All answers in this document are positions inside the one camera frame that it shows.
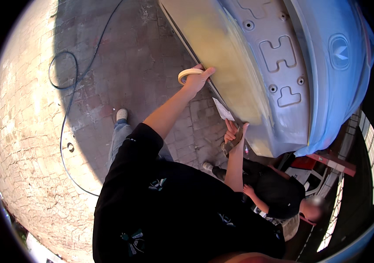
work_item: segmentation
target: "concrete floor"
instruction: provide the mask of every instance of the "concrete floor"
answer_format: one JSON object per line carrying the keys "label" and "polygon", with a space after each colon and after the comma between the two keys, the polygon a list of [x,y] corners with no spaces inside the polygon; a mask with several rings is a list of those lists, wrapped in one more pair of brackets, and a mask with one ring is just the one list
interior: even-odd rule
{"label": "concrete floor", "polygon": [[[92,261],[97,198],[67,178],[59,153],[71,89],[48,80],[55,54],[75,54],[84,72],[116,6],[111,0],[34,1],[0,57],[0,192],[19,222],[68,262]],[[99,193],[116,111],[127,108],[135,126],[179,89],[177,75],[193,66],[154,0],[124,0],[106,29],[98,54],[78,84],[64,129],[64,158],[82,187]],[[52,80],[74,82],[73,61],[58,58]],[[206,160],[226,165],[225,133],[208,87],[188,104],[165,139],[174,160],[198,169]]]}

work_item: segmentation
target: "white paper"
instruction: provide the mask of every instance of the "white paper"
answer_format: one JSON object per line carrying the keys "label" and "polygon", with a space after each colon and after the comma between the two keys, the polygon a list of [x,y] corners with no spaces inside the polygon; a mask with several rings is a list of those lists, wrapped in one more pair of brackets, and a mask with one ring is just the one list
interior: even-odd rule
{"label": "white paper", "polygon": [[235,121],[232,114],[217,99],[215,99],[214,97],[212,97],[212,99],[214,99],[216,108],[218,109],[219,115],[221,116],[222,119]]}

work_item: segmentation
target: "hand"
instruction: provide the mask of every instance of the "hand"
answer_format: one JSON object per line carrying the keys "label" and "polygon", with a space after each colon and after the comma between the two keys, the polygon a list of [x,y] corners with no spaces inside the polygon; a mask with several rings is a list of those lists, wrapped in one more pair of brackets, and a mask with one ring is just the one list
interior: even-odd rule
{"label": "hand", "polygon": [[[232,121],[229,121],[228,119],[225,119],[225,124],[226,124],[226,127],[228,128],[228,130],[226,131],[224,135],[224,141],[226,144],[229,140],[235,140],[235,134],[237,133],[238,128],[235,126],[235,124]],[[241,140],[234,148],[232,148],[232,150],[240,148],[240,151],[242,151],[244,147],[244,140],[246,138],[246,131],[247,131],[248,125],[249,123],[244,123],[244,125],[242,126]]]}
{"label": "hand", "polygon": [[245,184],[244,187],[242,188],[242,192],[248,195],[249,197],[255,195],[253,187]]}
{"label": "hand", "polygon": [[205,85],[206,81],[209,81],[209,77],[215,73],[216,69],[214,67],[210,67],[207,70],[203,67],[202,64],[196,65],[192,67],[193,69],[201,69],[204,70],[202,74],[190,74],[186,78],[186,83],[183,88],[192,89],[195,94],[199,92],[203,86]]}

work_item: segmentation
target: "jeans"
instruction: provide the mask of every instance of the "jeans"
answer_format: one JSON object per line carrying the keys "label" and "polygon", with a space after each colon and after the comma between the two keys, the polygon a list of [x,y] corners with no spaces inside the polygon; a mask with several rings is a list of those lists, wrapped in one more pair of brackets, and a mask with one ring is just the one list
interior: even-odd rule
{"label": "jeans", "polygon": [[[108,154],[107,169],[110,170],[111,164],[116,159],[118,149],[123,144],[123,141],[132,133],[133,129],[130,125],[127,124],[125,119],[119,119],[114,125],[114,133],[112,134],[112,141],[110,147],[110,153]],[[162,149],[159,151],[158,160],[165,160],[173,162],[171,153],[168,150],[168,146],[163,143]]]}

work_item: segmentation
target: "blue plastic cover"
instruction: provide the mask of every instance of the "blue plastic cover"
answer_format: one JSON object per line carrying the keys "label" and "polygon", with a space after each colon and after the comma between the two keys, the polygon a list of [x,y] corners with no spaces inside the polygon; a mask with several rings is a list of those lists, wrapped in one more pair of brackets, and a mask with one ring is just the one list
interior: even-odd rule
{"label": "blue plastic cover", "polygon": [[363,101],[374,34],[354,1],[284,2],[312,75],[309,144],[294,153],[304,156],[327,148]]}

